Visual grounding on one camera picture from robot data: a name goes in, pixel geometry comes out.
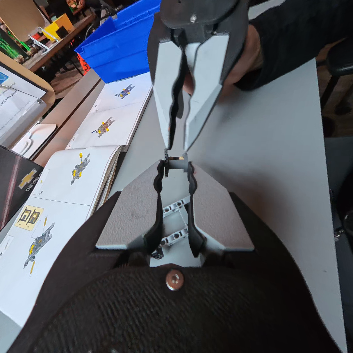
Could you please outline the grey lego frame assembly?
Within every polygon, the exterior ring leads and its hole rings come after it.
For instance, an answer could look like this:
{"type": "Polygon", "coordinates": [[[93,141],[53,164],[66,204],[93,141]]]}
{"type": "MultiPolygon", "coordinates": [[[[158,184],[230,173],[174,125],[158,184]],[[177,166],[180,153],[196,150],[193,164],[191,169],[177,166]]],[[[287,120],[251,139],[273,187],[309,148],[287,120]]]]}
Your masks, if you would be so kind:
{"type": "Polygon", "coordinates": [[[172,245],[188,238],[189,203],[187,196],[163,208],[162,238],[151,258],[161,260],[172,245]]]}

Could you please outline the instruction sign stand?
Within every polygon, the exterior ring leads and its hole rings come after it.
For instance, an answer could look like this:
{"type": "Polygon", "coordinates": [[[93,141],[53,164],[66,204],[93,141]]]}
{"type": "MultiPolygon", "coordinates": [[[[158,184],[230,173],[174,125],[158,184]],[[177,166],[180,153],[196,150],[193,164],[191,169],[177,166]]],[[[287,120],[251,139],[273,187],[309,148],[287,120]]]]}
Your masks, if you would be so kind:
{"type": "Polygon", "coordinates": [[[13,147],[55,102],[52,86],[1,53],[0,144],[13,147]]]}

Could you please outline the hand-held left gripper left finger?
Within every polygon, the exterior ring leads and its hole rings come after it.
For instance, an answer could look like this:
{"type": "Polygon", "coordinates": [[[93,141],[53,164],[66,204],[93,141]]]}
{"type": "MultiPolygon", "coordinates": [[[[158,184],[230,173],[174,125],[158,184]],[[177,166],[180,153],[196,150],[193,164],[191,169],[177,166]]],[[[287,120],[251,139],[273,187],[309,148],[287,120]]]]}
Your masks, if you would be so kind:
{"type": "Polygon", "coordinates": [[[120,193],[96,243],[98,249],[152,254],[162,238],[161,190],[164,161],[159,160],[120,193]]]}

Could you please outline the black lego set box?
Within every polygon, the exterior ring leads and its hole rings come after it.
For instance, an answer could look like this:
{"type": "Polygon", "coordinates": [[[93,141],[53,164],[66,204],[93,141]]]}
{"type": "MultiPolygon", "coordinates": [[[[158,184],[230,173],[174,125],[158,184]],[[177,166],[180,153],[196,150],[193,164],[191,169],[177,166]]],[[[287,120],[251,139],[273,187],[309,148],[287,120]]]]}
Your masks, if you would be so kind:
{"type": "Polygon", "coordinates": [[[28,199],[43,167],[0,146],[0,229],[28,199]]]}

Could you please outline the yellow box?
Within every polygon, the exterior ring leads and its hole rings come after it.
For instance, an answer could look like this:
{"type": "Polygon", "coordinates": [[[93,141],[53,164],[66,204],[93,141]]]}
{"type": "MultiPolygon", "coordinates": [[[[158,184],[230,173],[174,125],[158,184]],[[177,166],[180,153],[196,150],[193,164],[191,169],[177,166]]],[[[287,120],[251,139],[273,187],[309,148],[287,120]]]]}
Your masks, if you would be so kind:
{"type": "Polygon", "coordinates": [[[68,15],[64,13],[49,26],[45,27],[43,29],[43,34],[51,41],[59,41],[74,30],[74,25],[71,23],[68,15]]]}

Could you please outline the blue plastic bin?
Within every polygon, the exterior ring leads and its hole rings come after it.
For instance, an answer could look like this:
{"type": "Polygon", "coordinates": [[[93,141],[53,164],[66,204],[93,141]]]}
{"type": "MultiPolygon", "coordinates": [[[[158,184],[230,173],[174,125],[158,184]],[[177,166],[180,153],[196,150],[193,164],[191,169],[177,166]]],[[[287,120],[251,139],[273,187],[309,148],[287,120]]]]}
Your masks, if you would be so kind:
{"type": "Polygon", "coordinates": [[[141,0],[109,17],[76,49],[105,82],[149,72],[147,45],[161,0],[141,0]]]}

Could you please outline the dark box green print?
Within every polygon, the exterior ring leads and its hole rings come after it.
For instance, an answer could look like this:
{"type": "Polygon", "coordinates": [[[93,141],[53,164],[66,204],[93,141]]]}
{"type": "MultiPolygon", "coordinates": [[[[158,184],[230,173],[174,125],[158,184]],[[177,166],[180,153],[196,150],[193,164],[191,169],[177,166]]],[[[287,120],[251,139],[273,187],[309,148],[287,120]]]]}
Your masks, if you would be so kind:
{"type": "Polygon", "coordinates": [[[12,59],[17,58],[19,55],[23,55],[20,51],[20,47],[18,47],[18,45],[2,29],[0,29],[0,50],[12,59]]]}

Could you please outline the beige rounded board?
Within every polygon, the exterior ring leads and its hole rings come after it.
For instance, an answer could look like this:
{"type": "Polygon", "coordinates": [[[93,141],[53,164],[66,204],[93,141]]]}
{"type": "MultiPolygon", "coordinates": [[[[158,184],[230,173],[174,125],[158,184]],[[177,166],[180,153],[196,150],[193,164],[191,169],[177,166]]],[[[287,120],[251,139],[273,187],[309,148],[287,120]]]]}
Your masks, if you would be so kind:
{"type": "Polygon", "coordinates": [[[0,18],[14,33],[28,34],[46,25],[44,16],[32,0],[1,0],[0,18]]]}

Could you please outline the white flat tray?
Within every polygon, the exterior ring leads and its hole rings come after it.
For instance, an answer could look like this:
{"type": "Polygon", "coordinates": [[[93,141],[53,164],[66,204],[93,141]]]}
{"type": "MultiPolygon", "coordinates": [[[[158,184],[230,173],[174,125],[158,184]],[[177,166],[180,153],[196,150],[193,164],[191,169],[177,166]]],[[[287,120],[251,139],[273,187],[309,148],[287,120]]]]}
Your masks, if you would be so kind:
{"type": "Polygon", "coordinates": [[[55,124],[38,123],[33,126],[11,149],[13,152],[30,159],[56,130],[55,124]]]}

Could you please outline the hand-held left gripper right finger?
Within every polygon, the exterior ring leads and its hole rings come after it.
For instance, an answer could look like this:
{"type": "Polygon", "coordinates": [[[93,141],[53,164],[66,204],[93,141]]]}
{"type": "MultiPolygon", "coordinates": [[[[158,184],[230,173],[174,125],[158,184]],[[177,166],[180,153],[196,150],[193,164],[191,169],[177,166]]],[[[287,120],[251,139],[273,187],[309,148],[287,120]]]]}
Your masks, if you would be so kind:
{"type": "Polygon", "coordinates": [[[227,189],[193,162],[188,163],[188,181],[188,241],[193,256],[253,251],[227,189]]]}

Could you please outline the person's right forearm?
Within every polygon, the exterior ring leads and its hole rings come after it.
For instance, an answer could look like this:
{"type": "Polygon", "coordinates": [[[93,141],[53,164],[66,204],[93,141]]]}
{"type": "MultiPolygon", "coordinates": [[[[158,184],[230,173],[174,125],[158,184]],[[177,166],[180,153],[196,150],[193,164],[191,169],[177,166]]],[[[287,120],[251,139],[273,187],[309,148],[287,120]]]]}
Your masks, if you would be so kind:
{"type": "Polygon", "coordinates": [[[328,44],[352,37],[352,0],[288,0],[249,21],[261,45],[262,67],[235,85],[262,87],[315,58],[328,44]]]}

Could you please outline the person's right hand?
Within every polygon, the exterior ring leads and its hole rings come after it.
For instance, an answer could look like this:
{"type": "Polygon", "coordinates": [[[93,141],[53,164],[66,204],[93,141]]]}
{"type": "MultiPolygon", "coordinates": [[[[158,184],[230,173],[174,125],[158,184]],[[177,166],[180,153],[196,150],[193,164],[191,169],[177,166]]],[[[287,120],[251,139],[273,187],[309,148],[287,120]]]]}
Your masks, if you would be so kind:
{"type": "Polygon", "coordinates": [[[260,36],[256,28],[252,24],[249,24],[243,52],[228,74],[223,84],[221,96],[228,95],[235,83],[240,81],[247,73],[261,68],[262,63],[263,54],[260,36]]]}

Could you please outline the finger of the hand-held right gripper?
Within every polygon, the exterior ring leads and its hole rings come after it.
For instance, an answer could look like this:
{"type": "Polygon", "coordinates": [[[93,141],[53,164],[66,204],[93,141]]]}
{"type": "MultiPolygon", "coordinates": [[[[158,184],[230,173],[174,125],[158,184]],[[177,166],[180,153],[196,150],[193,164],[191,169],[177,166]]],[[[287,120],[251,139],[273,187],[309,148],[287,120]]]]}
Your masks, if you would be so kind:
{"type": "Polygon", "coordinates": [[[185,48],[187,64],[192,74],[194,91],[185,120],[184,151],[187,152],[197,137],[218,98],[223,63],[229,35],[215,35],[204,43],[189,43],[185,48]]]}
{"type": "Polygon", "coordinates": [[[167,150],[172,149],[176,119],[180,119],[184,111],[181,80],[183,59],[182,49],[172,38],[161,40],[158,45],[153,91],[161,134],[167,150]]]}

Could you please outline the lego instruction booklet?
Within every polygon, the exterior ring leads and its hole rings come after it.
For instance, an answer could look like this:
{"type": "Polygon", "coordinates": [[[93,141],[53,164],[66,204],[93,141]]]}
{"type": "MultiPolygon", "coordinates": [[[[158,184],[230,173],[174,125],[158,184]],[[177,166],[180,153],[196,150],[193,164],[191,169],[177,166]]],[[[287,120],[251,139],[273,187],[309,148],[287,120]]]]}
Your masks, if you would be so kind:
{"type": "Polygon", "coordinates": [[[19,327],[63,247],[107,200],[118,157],[130,146],[151,91],[149,72],[105,84],[2,240],[0,310],[19,327]]]}

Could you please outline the grey lego differential housing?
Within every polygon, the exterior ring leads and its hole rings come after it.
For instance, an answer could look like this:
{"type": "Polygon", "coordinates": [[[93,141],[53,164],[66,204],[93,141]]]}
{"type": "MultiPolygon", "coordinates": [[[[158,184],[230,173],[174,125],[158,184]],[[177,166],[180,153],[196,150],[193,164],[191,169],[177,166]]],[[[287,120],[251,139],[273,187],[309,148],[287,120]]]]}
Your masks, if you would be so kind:
{"type": "Polygon", "coordinates": [[[164,171],[167,178],[170,170],[183,170],[184,173],[188,171],[188,153],[185,152],[181,157],[170,157],[168,149],[164,149],[164,171]]]}

